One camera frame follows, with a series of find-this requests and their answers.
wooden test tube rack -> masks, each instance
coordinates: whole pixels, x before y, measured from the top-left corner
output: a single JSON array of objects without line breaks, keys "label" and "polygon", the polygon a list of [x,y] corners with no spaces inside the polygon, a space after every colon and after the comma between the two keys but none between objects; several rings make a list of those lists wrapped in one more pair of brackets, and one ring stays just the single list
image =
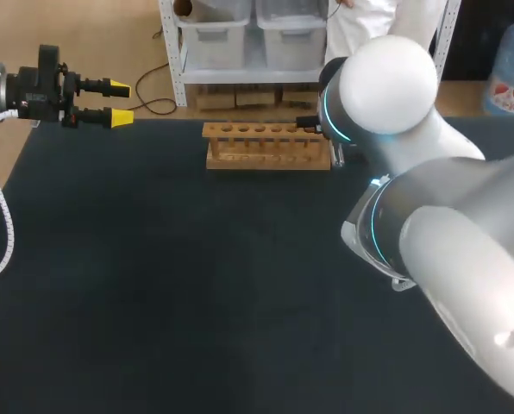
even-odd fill
[{"label": "wooden test tube rack", "polygon": [[293,123],[206,122],[207,168],[329,170],[329,142]]}]

white shelf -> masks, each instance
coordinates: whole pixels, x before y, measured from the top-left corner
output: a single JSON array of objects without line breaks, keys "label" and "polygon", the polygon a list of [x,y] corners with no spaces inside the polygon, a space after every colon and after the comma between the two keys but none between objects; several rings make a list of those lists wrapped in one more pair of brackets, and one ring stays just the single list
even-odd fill
[{"label": "white shelf", "polygon": [[312,71],[274,71],[266,67],[265,40],[262,30],[246,32],[244,69],[200,69],[186,56],[180,78],[185,84],[288,84],[317,82],[321,67]]}]

robotic arm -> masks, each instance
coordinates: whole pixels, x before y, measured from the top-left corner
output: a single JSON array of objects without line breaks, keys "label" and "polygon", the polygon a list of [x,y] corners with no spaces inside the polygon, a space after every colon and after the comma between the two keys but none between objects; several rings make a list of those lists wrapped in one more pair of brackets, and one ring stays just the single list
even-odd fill
[{"label": "robotic arm", "polygon": [[355,144],[376,177],[343,240],[396,291],[418,285],[514,396],[514,157],[486,162],[442,119],[434,63],[415,42],[378,38],[330,65],[319,128]]},{"label": "robotic arm", "polygon": [[6,74],[0,63],[0,113],[17,110],[20,118],[61,122],[68,128],[76,128],[79,122],[113,128],[134,121],[129,110],[80,110],[73,100],[81,91],[105,97],[130,97],[130,86],[108,78],[82,80],[79,74],[70,72],[65,63],[60,64],[60,50],[56,46],[41,45],[38,67],[22,66],[17,74]]}]

dark table surface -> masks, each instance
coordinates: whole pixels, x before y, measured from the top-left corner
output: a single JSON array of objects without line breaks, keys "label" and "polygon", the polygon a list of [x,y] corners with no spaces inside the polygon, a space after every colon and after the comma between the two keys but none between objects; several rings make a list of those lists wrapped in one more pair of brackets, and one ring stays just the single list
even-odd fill
[{"label": "dark table surface", "polygon": [[[514,119],[451,123],[514,153]],[[29,137],[4,191],[0,413],[514,413],[418,289],[343,244],[365,166],[207,172],[201,128]]]}]

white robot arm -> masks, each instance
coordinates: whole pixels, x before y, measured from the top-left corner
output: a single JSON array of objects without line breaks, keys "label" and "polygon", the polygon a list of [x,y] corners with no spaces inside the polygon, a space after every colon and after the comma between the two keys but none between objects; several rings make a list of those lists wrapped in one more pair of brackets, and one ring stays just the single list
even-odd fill
[{"label": "white robot arm", "polygon": [[320,127],[355,144],[376,177],[343,240],[396,290],[417,285],[514,396],[514,157],[486,162],[442,119],[435,66],[414,41],[377,38],[332,65]]}]

